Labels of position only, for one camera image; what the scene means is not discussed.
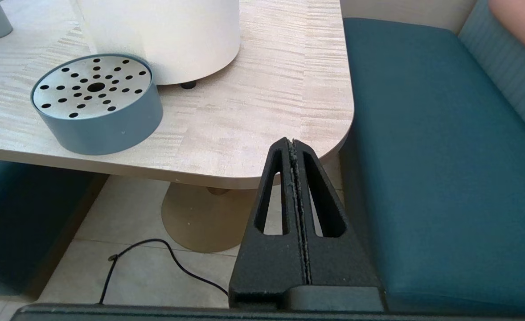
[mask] grout line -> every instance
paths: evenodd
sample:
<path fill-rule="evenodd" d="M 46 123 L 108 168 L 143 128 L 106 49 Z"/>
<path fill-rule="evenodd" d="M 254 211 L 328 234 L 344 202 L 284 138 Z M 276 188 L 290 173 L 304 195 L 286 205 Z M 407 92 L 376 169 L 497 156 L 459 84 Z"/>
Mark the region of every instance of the grout line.
<path fill-rule="evenodd" d="M 5 301 L 5 304 L 3 305 L 3 309 L 1 309 L 1 311 L 0 311 L 0 316 L 3 314 L 3 311 L 7 307 L 7 304 L 8 304 L 8 301 Z"/>
<path fill-rule="evenodd" d="M 130 246 L 132 244 L 127 244 L 127 243 L 118 243 L 118 242 L 110 242 L 110 241 L 103 241 L 103 240 L 89 240 L 89 239 L 82 239 L 82 238 L 74 238 L 75 240 L 80 240 L 80 241 L 84 241 L 84 242 L 97 242 L 97 243 L 104 243 L 104 244 L 115 244 L 115 245 L 125 245 L 125 246 Z M 156 249 L 159 249 L 159 250 L 166 250 L 166 251 L 169 251 L 168 248 L 166 248 L 165 246 L 149 246 L 149 245 L 140 245 L 140 247 L 148 247 L 148 248 L 156 248 Z M 232 254 L 224 254 L 224 253 L 218 253 L 218 252 L 214 252 L 214 253 L 201 253 L 201 252 L 193 252 L 192 250 L 189 250 L 189 249 L 185 249 L 185 250 L 182 250 L 180 248 L 173 248 L 173 245 L 171 245 L 171 249 L 174 250 L 174 251 L 179 251 L 179 252 L 189 252 L 189 253 L 197 253 L 197 254 L 214 254 L 214 255 L 222 255 L 222 256 L 231 256 L 233 258 L 236 258 L 237 256 L 236 255 L 232 255 Z"/>

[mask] black rubber foot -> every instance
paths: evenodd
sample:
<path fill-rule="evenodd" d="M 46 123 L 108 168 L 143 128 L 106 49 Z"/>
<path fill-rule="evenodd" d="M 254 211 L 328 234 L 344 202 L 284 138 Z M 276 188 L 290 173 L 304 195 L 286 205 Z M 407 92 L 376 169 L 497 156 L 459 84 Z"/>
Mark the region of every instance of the black rubber foot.
<path fill-rule="evenodd" d="M 197 81 L 190 81 L 179 84 L 179 86 L 181 86 L 181 88 L 183 89 L 192 89 L 193 87 L 195 87 L 195 85 L 197 85 Z"/>

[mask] blue-gray round container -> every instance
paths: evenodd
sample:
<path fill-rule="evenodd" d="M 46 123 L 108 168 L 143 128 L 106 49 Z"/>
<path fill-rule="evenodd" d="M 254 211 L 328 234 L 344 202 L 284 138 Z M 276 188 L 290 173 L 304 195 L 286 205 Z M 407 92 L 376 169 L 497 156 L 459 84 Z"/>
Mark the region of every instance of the blue-gray round container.
<path fill-rule="evenodd" d="M 127 55 L 64 63 L 35 84 L 31 102 L 64 148 L 85 155 L 130 148 L 150 136 L 163 116 L 151 68 Z"/>

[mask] light wood tabletop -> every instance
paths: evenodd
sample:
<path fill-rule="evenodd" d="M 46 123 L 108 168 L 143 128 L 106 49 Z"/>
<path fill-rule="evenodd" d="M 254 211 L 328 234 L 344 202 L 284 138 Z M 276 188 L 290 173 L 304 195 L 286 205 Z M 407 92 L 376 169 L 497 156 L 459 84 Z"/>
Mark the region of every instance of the light wood tabletop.
<path fill-rule="evenodd" d="M 34 83 L 89 55 L 68 0 L 4 0 L 14 31 L 0 39 L 0 160 L 255 189 L 282 137 L 335 154 L 354 113 L 339 0 L 242 0 L 241 48 L 191 90 L 160 86 L 164 116 L 142 143 L 109 155 L 65 150 L 32 107 Z"/>

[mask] black cable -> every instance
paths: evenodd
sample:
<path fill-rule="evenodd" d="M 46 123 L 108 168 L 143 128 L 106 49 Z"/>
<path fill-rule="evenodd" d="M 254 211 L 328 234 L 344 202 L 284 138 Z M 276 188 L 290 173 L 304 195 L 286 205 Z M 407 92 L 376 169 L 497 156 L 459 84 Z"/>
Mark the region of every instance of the black cable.
<path fill-rule="evenodd" d="M 120 252 L 120 254 L 114 254 L 114 255 L 110 256 L 110 258 L 108 258 L 108 261 L 112 261 L 112 266 L 110 267 L 110 270 L 108 271 L 108 276 L 106 276 L 106 282 L 104 282 L 104 288 L 102 288 L 102 295 L 100 295 L 100 301 L 98 301 L 99 305 L 103 305 L 104 304 L 104 297 L 106 296 L 106 291 L 108 290 L 108 283 L 110 282 L 110 278 L 112 277 L 112 272 L 114 271 L 114 267 L 116 266 L 116 262 L 118 262 L 118 259 L 121 256 L 123 256 L 124 254 L 126 254 L 126 252 L 128 252 L 129 250 L 135 248 L 136 246 L 140 246 L 142 244 L 151 243 L 151 242 L 160 242 L 160 243 L 163 243 L 165 246 L 167 246 L 167 249 L 169 250 L 169 253 L 171 254 L 171 257 L 173 258 L 173 261 L 175 262 L 175 264 L 177 264 L 177 267 L 179 269 L 181 269 L 183 272 L 185 272 L 188 276 L 191 276 L 192 278 L 196 278 L 197 280 L 200 280 L 202 282 L 205 282 L 207 284 L 210 284 L 210 285 L 218 288 L 226 296 L 229 295 L 229 293 L 224 288 L 222 288 L 220 285 L 218 285 L 218 284 L 216 284 L 214 282 L 211 282 L 208 279 L 204 279 L 201 276 L 196 276 L 195 274 L 187 271 L 179 263 L 177 258 L 175 258 L 175 254 L 173 253 L 173 250 L 171 249 L 171 246 L 169 246 L 168 242 L 166 242 L 165 240 L 162 240 L 162 239 L 147 239 L 147 240 L 143 240 L 143 241 L 137 242 L 136 244 L 130 245 L 130 246 L 128 246 L 128 248 L 126 248 L 126 250 L 123 250 L 122 252 Z"/>

